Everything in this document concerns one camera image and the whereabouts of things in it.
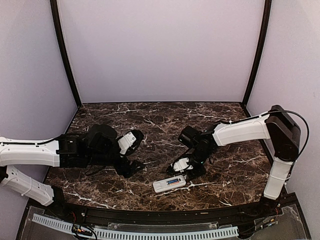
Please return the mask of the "blue AAA battery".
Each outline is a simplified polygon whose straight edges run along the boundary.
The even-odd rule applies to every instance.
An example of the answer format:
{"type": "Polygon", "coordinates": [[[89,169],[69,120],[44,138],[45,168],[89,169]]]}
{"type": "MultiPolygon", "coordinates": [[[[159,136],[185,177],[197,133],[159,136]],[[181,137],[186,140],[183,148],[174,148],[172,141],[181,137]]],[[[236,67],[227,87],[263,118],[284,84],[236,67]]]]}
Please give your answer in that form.
{"type": "Polygon", "coordinates": [[[179,178],[168,180],[169,185],[179,183],[181,180],[179,178]]]}

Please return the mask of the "white remote control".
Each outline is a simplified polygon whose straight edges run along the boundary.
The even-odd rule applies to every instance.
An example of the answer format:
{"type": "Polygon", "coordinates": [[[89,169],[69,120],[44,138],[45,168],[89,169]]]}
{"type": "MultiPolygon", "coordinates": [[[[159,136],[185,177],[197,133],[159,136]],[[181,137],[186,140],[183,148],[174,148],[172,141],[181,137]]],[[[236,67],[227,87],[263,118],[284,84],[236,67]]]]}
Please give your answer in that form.
{"type": "Polygon", "coordinates": [[[186,185],[186,180],[183,175],[170,177],[167,179],[155,181],[152,186],[156,193],[170,191],[186,185]]]}

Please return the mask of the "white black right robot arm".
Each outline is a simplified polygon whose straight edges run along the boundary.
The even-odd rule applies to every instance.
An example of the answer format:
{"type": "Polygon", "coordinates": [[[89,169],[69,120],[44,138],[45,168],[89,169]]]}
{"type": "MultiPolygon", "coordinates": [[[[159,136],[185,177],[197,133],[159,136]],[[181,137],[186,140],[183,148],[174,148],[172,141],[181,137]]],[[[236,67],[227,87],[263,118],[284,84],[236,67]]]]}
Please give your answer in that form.
{"type": "Polygon", "coordinates": [[[307,121],[297,112],[273,105],[269,111],[240,120],[218,120],[205,130],[188,125],[180,133],[178,141],[187,151],[170,165],[174,173],[189,179],[205,173],[204,164],[219,148],[253,141],[271,141],[273,160],[262,196],[255,205],[255,213],[266,217],[275,208],[283,186],[290,179],[292,170],[310,137],[307,121]]]}

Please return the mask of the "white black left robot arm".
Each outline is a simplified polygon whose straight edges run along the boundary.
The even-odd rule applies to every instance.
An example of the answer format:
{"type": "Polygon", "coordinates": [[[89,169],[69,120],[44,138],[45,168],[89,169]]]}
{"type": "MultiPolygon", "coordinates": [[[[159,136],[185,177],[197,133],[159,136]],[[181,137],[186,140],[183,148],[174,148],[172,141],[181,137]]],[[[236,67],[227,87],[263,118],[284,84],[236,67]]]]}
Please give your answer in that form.
{"type": "Polygon", "coordinates": [[[0,139],[0,184],[21,196],[31,198],[60,218],[67,218],[70,206],[64,202],[63,191],[22,173],[16,165],[42,165],[55,168],[113,167],[125,178],[143,169],[139,161],[128,157],[140,146],[144,134],[130,130],[118,136],[109,125],[95,124],[84,134],[62,134],[48,140],[0,139]]]}

